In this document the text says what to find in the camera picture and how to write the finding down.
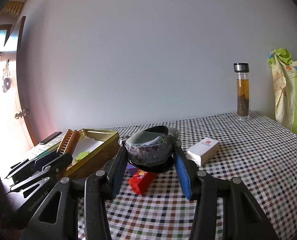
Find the white paper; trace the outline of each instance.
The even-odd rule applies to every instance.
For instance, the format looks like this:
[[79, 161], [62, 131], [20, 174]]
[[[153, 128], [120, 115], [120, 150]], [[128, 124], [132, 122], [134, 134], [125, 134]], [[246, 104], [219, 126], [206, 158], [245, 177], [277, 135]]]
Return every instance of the white paper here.
[[193, 157], [190, 156], [190, 155], [186, 155], [186, 158], [187, 158], [188, 160], [194, 161], [198, 166], [201, 166], [201, 158], [200, 158], [200, 160], [197, 160], [197, 159], [193, 158]]
[[82, 152], [92, 152], [94, 151], [98, 146], [100, 146], [104, 141], [97, 141], [94, 140], [93, 138], [85, 136], [82, 140], [80, 140], [73, 152], [73, 159], [75, 160], [77, 156], [82, 153]]

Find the blue gripper pad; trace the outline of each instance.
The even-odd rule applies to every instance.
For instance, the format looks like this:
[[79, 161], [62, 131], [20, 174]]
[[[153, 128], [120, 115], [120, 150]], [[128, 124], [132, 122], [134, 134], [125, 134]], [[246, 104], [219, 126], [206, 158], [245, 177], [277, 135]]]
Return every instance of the blue gripper pad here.
[[127, 161], [128, 161], [127, 154], [125, 154], [121, 158], [120, 163], [116, 169], [116, 174], [114, 176], [113, 188], [112, 188], [113, 198], [115, 198], [116, 195], [118, 195], [120, 193], [120, 189], [121, 189], [123, 178], [124, 178], [124, 173], [125, 173], [126, 166], [127, 166]]
[[34, 170], [42, 171], [43, 166], [47, 165], [51, 161], [55, 160], [59, 155], [56, 154], [57, 149], [48, 154], [45, 154], [42, 157], [38, 157], [39, 159], [35, 161]]
[[174, 153], [173, 153], [174, 166], [176, 168], [177, 176], [180, 181], [182, 193], [186, 196], [188, 200], [190, 200], [192, 197], [191, 180], [186, 170], [186, 166], [183, 162], [187, 160], [183, 153], [182, 153], [183, 155], [182, 157], [180, 155], [181, 154], [177, 150], [174, 150]]

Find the tea infuser bottle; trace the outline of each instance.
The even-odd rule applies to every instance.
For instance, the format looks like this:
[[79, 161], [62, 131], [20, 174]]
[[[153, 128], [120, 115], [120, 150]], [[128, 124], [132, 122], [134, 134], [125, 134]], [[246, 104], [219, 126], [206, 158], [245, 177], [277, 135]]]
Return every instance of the tea infuser bottle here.
[[237, 73], [236, 85], [238, 92], [238, 120], [250, 119], [250, 83], [248, 63], [234, 63], [234, 71]]

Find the black saucer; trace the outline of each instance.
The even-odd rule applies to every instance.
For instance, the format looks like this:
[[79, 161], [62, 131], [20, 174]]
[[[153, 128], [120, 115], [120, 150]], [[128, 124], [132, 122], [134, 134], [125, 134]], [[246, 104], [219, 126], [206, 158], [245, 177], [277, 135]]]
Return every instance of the black saucer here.
[[172, 156], [170, 156], [170, 157], [168, 157], [166, 162], [156, 165], [156, 166], [151, 166], [151, 167], [147, 167], [147, 166], [143, 166], [143, 165], [136, 165], [136, 164], [132, 163], [130, 160], [129, 160], [129, 163], [142, 171], [147, 171], [147, 172], [151, 172], [151, 173], [164, 173], [164, 172], [169, 171], [173, 167], [174, 159]]

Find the checkered tablecloth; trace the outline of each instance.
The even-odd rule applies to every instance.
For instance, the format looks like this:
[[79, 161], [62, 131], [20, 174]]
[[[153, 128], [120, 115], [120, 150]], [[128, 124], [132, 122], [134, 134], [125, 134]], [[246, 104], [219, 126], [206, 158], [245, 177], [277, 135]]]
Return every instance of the checkered tablecloth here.
[[[154, 125], [175, 127], [185, 151], [204, 137], [220, 141], [220, 150], [201, 169], [214, 177], [240, 177], [260, 204], [280, 239], [297, 230], [297, 136], [258, 112], [247, 122], [234, 114], [111, 128], [132, 135]], [[112, 239], [188, 239], [195, 202], [186, 200], [175, 169], [159, 174], [145, 196], [128, 185], [126, 172], [120, 194], [106, 202]], [[216, 239], [221, 239], [223, 204], [218, 200]], [[85, 239], [84, 204], [79, 202], [79, 239]]]

